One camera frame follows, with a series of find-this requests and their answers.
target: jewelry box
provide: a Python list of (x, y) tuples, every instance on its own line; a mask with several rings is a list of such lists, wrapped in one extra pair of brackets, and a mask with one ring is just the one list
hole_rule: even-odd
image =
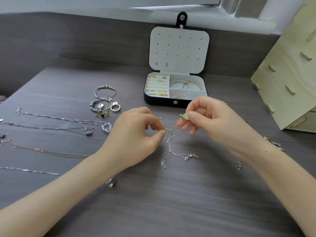
[(205, 31), (155, 27), (150, 34), (149, 65), (144, 100), (150, 105), (186, 108), (198, 96), (208, 96), (203, 78), (210, 37)]

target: jewelry box lid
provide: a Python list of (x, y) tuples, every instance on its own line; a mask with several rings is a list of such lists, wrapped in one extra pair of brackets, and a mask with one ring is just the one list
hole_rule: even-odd
[(155, 27), (149, 65), (154, 70), (198, 74), (204, 69), (210, 36), (205, 31)]

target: fingernail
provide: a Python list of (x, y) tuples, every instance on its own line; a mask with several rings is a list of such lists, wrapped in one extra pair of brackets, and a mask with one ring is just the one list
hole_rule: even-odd
[(190, 120), (193, 120), (194, 117), (195, 117), (195, 112), (189, 111), (189, 112), (188, 112), (188, 117), (189, 117)]

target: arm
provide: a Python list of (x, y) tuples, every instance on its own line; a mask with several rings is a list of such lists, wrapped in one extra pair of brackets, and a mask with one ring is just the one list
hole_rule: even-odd
[(182, 130), (199, 128), (229, 152), (248, 162), (267, 183), (306, 236), (316, 233), (316, 180), (298, 163), (266, 141), (225, 102), (198, 97), (186, 110)]
[[(148, 125), (159, 131), (148, 137), (145, 133)], [(164, 135), (164, 126), (148, 108), (124, 112), (97, 153), (55, 181), (1, 210), (0, 236), (44, 236), (85, 196), (150, 155)]]

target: dark gray desk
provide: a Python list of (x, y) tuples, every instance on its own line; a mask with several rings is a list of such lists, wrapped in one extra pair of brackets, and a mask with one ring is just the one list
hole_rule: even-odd
[[(77, 123), (17, 115), (25, 112), (72, 119), (95, 120), (89, 104), (100, 85), (117, 89), (122, 111), (146, 106), (143, 88), (147, 67), (59, 59), (0, 105), (0, 119), (47, 127), (78, 127)], [(209, 95), (229, 103), (261, 135), (282, 143), (286, 153), (316, 176), (316, 135), (280, 131), (249, 79), (204, 76)], [(183, 109), (150, 106), (172, 127)], [(119, 114), (110, 113), (114, 123)], [(14, 143), (46, 150), (89, 155), (105, 141), (98, 128), (91, 137), (64, 131), (0, 126)], [(165, 138), (157, 151), (139, 165), (120, 173), (115, 189), (101, 187), (73, 208), (47, 236), (302, 236), (299, 227), (265, 183), (238, 159), (213, 143), (203, 131), (194, 137), (179, 129), (174, 152), (199, 159), (168, 159), (163, 174), (160, 160)], [(0, 146), (0, 166), (65, 173), (81, 159), (66, 159), (34, 151)], [(0, 208), (57, 178), (53, 175), (0, 170)]]

